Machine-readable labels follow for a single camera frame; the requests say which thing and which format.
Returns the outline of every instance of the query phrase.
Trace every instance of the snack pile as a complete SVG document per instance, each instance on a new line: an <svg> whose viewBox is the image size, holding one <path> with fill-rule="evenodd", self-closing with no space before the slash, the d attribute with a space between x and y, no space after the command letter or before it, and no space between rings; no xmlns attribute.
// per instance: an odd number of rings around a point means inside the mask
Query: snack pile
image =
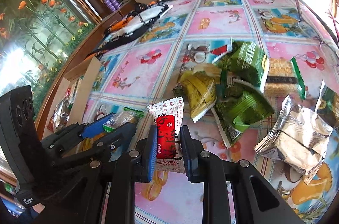
<svg viewBox="0 0 339 224"><path fill-rule="evenodd" d="M306 98L296 59L270 59L254 42L234 41L232 50L212 63L182 67L173 93L183 97L147 107L158 127L156 169L162 171L185 171L179 139L183 101L194 123L211 110L230 148L252 124L274 114L266 97L286 97L276 124L255 151L291 165L306 184L321 168L333 127L339 125L334 91L323 82L315 111L299 105L290 96Z"/></svg>

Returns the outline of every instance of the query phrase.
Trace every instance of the green wrapper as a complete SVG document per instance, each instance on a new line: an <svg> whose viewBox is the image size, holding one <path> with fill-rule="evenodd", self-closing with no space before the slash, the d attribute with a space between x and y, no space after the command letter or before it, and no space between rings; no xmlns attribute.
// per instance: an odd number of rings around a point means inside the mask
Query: green wrapper
<svg viewBox="0 0 339 224"><path fill-rule="evenodd" d="M322 81L320 95L316 104L316 113L331 127L339 126L339 99L338 94L326 86Z"/></svg>
<svg viewBox="0 0 339 224"><path fill-rule="evenodd" d="M226 97L240 97L242 94L242 87L234 85L233 80L240 79L239 76L232 72L222 70L220 75L221 94L223 98Z"/></svg>
<svg viewBox="0 0 339 224"><path fill-rule="evenodd" d="M228 148L238 141L251 124L274 113L266 97L254 86L237 79L233 80L233 85L242 89L241 96L218 99L212 109L220 134Z"/></svg>
<svg viewBox="0 0 339 224"><path fill-rule="evenodd" d="M216 61L215 65L235 73L263 92L270 65L265 52L254 42L243 41L233 42L232 50Z"/></svg>

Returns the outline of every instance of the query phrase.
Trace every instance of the printed tablecloth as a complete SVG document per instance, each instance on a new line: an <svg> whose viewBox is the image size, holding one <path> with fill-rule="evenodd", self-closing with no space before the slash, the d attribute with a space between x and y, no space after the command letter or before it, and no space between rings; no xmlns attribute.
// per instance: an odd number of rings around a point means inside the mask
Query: printed tablecloth
<svg viewBox="0 0 339 224"><path fill-rule="evenodd" d="M316 36L315 29L330 45L333 39L304 5L303 16L314 29L298 28L294 0L172 0L167 4L173 8L141 38L103 55L103 67L84 114L84 122L92 122L123 107L144 111L130 148L147 136L153 122L146 106L173 98L172 89L179 75L197 64L210 63L220 50L230 50L231 37L255 42L270 58L295 57L307 89L306 100L300 101L303 105L315 107L322 80L339 93L333 52L306 35ZM182 124L189 126L192 138L199 139L206 150L221 159L249 160L300 218L316 223L339 187L338 131L332 133L323 167L306 185L288 165L257 156L253 150L276 121L283 97L269 101L276 108L275 114L253 125L230 149L225 148L211 112L194 124L186 105ZM160 177L157 183L136 185L136 223L201 223L203 185L189 183L185 174L156 175ZM234 222L233 209L231 216Z"/></svg>

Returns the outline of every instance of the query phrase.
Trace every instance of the white snack wrapper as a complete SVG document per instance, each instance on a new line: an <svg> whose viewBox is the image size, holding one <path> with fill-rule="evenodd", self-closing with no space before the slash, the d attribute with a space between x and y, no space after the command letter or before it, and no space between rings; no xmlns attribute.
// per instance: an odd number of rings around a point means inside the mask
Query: white snack wrapper
<svg viewBox="0 0 339 224"><path fill-rule="evenodd" d="M176 144L175 148L177 154L175 159L156 159L155 169L160 171L172 171L176 173L185 173L185 167L182 159L182 153L180 149L180 127L182 123L182 115L184 112L184 101L182 97L166 100L157 104L147 106L153 120L159 116L174 115L174 128Z"/></svg>

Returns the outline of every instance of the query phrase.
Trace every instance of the glass cabinet door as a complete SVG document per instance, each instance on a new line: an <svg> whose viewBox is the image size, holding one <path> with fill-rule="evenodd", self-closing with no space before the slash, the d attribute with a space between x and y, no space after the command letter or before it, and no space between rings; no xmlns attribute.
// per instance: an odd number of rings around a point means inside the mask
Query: glass cabinet door
<svg viewBox="0 0 339 224"><path fill-rule="evenodd" d="M67 58L97 25L81 0L0 0L0 96L31 85L35 113ZM0 148L0 171L11 173Z"/></svg>

